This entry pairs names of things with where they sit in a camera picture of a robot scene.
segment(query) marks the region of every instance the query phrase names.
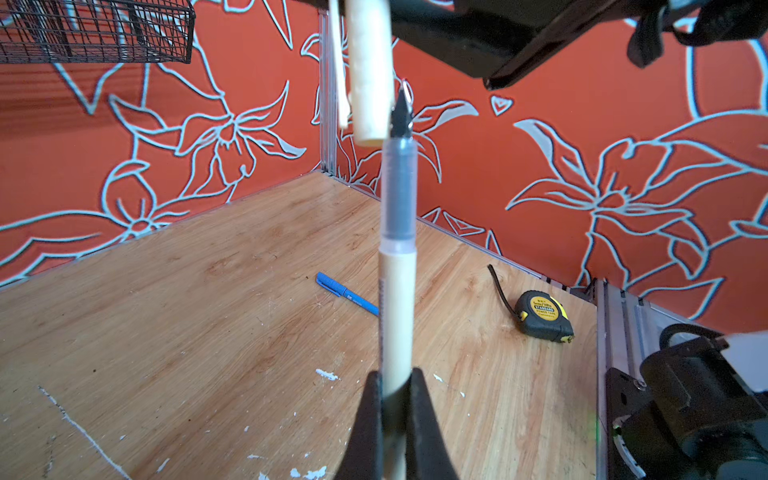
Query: wooden surface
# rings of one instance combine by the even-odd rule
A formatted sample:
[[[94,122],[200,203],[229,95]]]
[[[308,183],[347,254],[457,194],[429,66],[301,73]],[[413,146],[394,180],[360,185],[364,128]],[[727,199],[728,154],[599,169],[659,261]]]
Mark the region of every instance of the wooden surface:
[[[377,301],[378,230],[311,174],[0,292],[0,478],[332,478],[378,330],[314,276]],[[425,224],[418,248],[414,362],[461,478],[593,478],[594,306]],[[487,263],[574,343],[518,332]]]

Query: orange wallpaper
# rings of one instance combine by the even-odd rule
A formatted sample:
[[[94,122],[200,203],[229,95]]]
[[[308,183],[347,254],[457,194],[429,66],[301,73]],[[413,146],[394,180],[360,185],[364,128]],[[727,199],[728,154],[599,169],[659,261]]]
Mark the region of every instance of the orange wallpaper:
[[[693,52],[666,37],[638,70],[627,23],[493,93],[396,42],[419,214],[567,285],[606,277],[708,326],[766,329],[768,42]],[[350,134],[339,175],[377,192],[379,152]]]
[[[190,65],[0,65],[0,285],[316,167],[316,10],[194,7]]]

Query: pen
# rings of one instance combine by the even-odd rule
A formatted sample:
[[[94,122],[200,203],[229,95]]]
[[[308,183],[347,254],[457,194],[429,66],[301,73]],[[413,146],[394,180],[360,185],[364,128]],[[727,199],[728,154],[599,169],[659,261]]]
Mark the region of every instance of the pen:
[[[348,300],[352,300],[353,303],[357,303],[362,308],[368,310],[372,314],[379,316],[379,308],[370,303],[368,300],[362,298],[360,295],[354,293],[352,290],[348,289],[341,283],[335,281],[333,278],[327,276],[323,272],[317,273],[316,282],[318,285],[320,285],[322,288],[328,290],[329,292],[333,293],[336,296],[343,296],[344,298]]]
[[[418,142],[405,85],[392,109],[381,168],[379,233],[379,370],[382,376],[384,477],[406,478],[406,406],[413,352],[416,285],[416,175]]]

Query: wire basket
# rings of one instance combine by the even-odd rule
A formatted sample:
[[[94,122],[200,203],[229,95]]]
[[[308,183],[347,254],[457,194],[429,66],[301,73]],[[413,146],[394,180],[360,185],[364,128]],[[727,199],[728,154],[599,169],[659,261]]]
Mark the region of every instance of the wire basket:
[[[0,63],[189,63],[194,18],[189,0],[0,0]]]

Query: blue pen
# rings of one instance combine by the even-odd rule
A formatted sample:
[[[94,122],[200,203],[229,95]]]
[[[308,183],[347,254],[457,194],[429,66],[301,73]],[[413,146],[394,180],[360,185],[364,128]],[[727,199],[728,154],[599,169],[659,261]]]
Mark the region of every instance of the blue pen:
[[[362,298],[360,295],[357,295],[356,293],[354,293],[352,290],[348,289],[341,283],[327,276],[325,273],[318,272],[316,282],[318,285],[328,290],[332,294],[336,296],[343,296],[348,300],[352,300],[353,303],[357,303],[362,308],[368,310],[372,314],[379,316],[379,308],[376,305],[370,303],[368,300]]]

